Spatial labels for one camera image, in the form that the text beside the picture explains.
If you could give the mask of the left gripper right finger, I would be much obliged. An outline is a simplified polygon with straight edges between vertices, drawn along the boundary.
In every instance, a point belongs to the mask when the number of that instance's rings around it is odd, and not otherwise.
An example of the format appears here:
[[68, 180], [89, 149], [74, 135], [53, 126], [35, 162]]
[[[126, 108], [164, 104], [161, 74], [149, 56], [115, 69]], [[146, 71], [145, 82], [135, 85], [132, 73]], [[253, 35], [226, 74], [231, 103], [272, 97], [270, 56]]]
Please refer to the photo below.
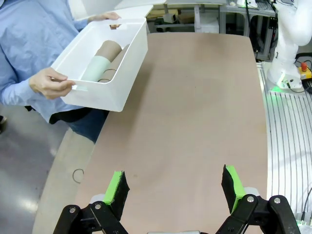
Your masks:
[[232, 165], [224, 165], [221, 186], [230, 215], [218, 234], [243, 234], [258, 226], [264, 234], [299, 234], [300, 230], [287, 199], [274, 195], [269, 200], [248, 194]]

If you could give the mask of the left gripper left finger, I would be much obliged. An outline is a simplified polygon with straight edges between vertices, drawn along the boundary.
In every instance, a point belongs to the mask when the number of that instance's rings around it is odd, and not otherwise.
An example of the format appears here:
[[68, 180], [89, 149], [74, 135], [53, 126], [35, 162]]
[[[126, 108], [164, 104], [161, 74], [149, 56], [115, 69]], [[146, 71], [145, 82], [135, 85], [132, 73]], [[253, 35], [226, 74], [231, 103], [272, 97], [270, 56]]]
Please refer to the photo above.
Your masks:
[[67, 205], [63, 208], [54, 234], [126, 234], [120, 223], [130, 188], [124, 171], [114, 172], [104, 199], [85, 208]]

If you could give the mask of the person's left hand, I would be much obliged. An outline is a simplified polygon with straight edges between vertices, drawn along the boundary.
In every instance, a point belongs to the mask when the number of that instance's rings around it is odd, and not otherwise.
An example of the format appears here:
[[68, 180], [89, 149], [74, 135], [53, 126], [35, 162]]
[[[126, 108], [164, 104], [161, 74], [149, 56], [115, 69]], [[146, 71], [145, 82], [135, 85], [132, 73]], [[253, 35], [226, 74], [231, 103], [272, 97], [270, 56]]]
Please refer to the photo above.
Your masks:
[[91, 16], [88, 18], [87, 22], [91, 23], [93, 21], [102, 21], [102, 20], [117, 20], [121, 17], [116, 12], [107, 12], [100, 15]]

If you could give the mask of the person's right hand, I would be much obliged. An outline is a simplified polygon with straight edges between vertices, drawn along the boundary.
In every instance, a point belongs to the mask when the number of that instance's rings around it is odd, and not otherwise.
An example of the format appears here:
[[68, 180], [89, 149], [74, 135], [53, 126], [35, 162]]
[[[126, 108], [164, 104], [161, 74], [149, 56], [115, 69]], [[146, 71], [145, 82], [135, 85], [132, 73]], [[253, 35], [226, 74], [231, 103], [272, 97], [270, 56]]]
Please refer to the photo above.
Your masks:
[[45, 68], [29, 78], [29, 86], [35, 93], [41, 93], [47, 99], [65, 97], [75, 83], [53, 68]]

